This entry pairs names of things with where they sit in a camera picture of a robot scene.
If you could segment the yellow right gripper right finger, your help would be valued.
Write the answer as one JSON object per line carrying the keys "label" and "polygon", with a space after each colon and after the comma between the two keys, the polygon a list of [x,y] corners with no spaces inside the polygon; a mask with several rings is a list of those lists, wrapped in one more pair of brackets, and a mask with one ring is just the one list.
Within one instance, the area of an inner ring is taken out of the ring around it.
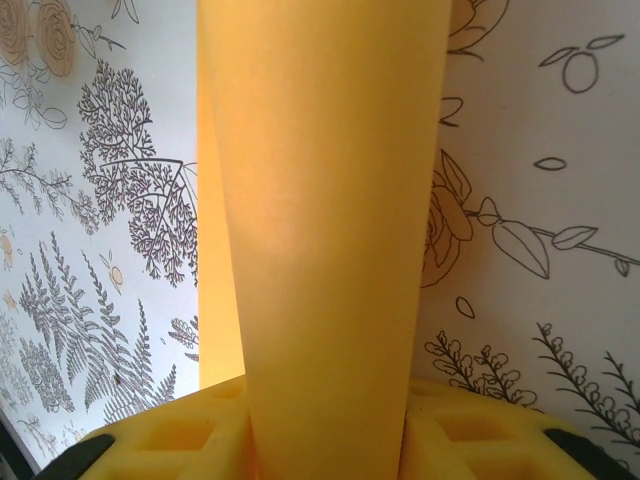
{"label": "yellow right gripper right finger", "polygon": [[552,416],[413,379],[399,480],[635,480],[635,476]]}

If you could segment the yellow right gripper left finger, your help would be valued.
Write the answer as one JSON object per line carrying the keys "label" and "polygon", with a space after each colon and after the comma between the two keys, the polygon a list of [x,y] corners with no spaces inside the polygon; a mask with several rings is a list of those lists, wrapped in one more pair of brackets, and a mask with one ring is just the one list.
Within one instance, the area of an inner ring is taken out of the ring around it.
{"label": "yellow right gripper left finger", "polygon": [[97,429],[39,480],[258,480],[245,379]]}

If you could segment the orange cloth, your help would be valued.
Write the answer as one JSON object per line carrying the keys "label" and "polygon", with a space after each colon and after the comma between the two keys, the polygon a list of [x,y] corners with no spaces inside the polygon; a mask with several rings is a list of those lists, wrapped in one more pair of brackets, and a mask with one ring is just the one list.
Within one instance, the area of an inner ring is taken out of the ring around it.
{"label": "orange cloth", "polygon": [[199,0],[260,480],[396,480],[451,0]]}

